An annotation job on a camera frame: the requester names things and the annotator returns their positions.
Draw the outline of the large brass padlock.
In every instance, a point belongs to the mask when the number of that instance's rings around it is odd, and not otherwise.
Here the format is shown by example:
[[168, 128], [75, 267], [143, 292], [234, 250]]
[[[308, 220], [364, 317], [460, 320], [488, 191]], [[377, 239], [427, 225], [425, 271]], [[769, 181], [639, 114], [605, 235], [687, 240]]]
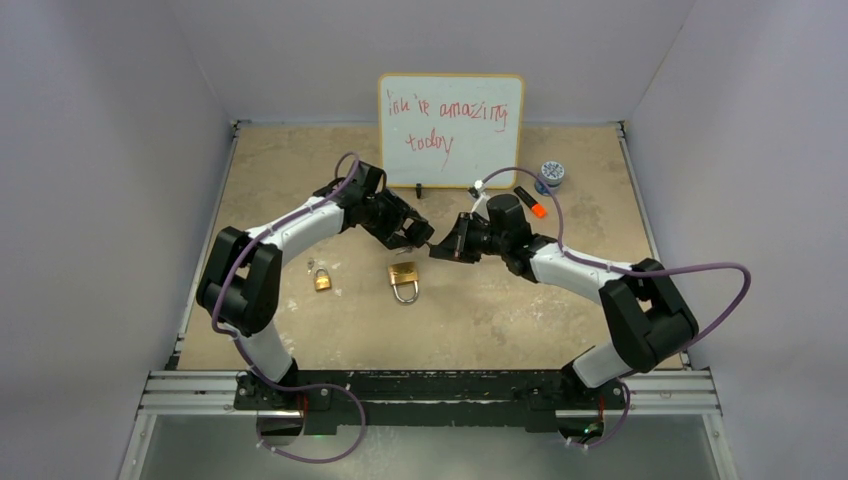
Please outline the large brass padlock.
[[[401, 304], [413, 304], [419, 297], [419, 274], [417, 265], [414, 261], [399, 262], [388, 266], [389, 284], [393, 290], [395, 299]], [[400, 289], [404, 286], [411, 285], [413, 288], [412, 295], [403, 297]]]

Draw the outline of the black padlock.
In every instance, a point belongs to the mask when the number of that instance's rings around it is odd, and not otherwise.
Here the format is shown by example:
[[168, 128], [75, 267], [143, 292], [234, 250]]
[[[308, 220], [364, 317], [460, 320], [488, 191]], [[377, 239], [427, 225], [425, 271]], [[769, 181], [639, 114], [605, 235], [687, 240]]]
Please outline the black padlock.
[[400, 231], [399, 249], [404, 251], [420, 249], [428, 244], [434, 233], [435, 230], [429, 223], [413, 221]]

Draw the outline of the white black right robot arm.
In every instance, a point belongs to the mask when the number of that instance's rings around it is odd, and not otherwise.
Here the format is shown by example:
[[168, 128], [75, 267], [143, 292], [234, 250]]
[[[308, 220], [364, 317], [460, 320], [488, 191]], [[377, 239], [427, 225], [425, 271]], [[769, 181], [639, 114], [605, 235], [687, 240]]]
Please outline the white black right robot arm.
[[518, 277], [601, 306], [610, 340], [564, 367], [561, 392], [569, 404], [588, 405], [602, 385], [653, 370], [697, 336], [694, 315], [658, 261], [628, 265], [566, 251], [555, 238], [533, 231], [513, 194], [488, 199], [486, 210], [486, 215], [459, 213], [447, 236], [430, 245], [429, 255], [465, 264], [497, 256]]

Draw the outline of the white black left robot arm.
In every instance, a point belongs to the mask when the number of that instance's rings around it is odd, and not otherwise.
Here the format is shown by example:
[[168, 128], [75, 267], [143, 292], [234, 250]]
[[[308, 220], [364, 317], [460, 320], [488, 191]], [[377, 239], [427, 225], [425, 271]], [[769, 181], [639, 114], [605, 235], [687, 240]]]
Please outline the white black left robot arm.
[[360, 226], [389, 250], [420, 248], [433, 227], [389, 189], [326, 186], [297, 210], [249, 230], [226, 227], [213, 243], [196, 292], [213, 330], [226, 335], [249, 369], [263, 376], [259, 395], [272, 408], [297, 399], [297, 366], [273, 324], [283, 267], [315, 244]]

